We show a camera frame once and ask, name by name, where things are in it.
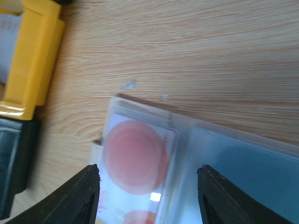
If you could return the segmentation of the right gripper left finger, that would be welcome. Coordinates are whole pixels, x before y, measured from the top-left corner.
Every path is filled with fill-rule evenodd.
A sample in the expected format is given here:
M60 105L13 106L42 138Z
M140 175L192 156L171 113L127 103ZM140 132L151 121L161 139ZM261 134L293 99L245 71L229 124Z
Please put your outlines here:
M94 224L100 195L96 164L87 165L8 224Z

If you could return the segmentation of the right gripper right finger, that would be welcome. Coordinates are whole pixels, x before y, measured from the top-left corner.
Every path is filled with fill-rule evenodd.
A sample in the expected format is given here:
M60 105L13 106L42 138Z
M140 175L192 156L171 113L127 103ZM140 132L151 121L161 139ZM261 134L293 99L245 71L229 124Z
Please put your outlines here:
M198 200L205 224L292 224L295 197L287 192L293 174L274 165L202 165Z

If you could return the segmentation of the red circle credit card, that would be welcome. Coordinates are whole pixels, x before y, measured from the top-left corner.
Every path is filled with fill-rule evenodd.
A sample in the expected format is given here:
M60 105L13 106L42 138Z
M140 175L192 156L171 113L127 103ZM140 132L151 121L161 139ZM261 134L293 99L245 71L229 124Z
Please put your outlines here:
M96 223L155 222L177 138L176 129L109 115L99 159Z

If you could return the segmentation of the beige card holder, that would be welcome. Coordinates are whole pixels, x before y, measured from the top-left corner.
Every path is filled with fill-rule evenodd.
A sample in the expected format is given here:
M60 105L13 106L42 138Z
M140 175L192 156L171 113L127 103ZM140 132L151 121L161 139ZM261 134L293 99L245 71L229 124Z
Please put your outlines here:
M110 100L101 140L94 140L90 163L98 167L109 115L118 113L151 124L176 129L177 146L167 172L164 191L154 224L203 224L198 200L198 174L202 165L274 165L293 174L295 183L287 192L295 197L295 221L299 221L299 148L200 119L172 113L119 96Z

